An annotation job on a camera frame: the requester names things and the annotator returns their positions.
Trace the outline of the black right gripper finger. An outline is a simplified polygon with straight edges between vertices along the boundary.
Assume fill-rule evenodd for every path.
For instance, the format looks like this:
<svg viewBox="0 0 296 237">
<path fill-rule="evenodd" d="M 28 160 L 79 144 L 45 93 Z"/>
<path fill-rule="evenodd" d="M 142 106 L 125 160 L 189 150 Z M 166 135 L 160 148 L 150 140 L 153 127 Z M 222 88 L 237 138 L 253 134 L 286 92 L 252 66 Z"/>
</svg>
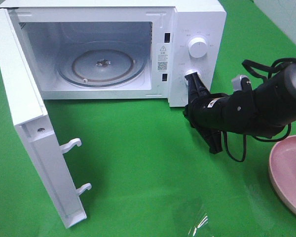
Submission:
<svg viewBox="0 0 296 237">
<path fill-rule="evenodd" d="M 209 146 L 209 152 L 217 154 L 222 152 L 222 132 L 212 128 L 199 127 L 199 134 Z"/>
<path fill-rule="evenodd" d="M 201 81 L 197 73 L 185 76 L 188 85 L 188 101 L 204 98 L 210 95 L 209 90 Z"/>
</svg>

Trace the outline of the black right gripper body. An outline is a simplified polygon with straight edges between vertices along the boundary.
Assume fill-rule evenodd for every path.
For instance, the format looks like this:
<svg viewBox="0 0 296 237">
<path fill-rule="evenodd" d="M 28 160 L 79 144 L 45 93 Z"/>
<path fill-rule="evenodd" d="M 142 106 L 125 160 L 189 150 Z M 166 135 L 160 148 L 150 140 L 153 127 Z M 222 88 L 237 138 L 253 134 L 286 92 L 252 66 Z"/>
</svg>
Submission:
<svg viewBox="0 0 296 237">
<path fill-rule="evenodd" d="M 252 92 L 210 94 L 185 107 L 184 116 L 195 127 L 245 134 L 254 120 Z"/>
</svg>

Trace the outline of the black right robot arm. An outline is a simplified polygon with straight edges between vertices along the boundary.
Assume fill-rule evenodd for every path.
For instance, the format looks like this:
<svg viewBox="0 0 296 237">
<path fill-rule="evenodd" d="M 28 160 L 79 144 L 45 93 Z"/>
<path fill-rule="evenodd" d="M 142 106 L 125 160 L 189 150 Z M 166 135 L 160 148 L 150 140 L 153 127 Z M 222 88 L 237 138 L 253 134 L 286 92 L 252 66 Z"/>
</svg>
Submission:
<svg viewBox="0 0 296 237">
<path fill-rule="evenodd" d="M 235 77 L 231 95 L 210 93 L 197 73 L 185 76 L 188 104 L 183 115 L 211 153 L 222 151 L 222 132 L 272 138 L 296 121 L 296 62 L 283 63 L 275 70 L 256 89 L 247 76 Z"/>
</svg>

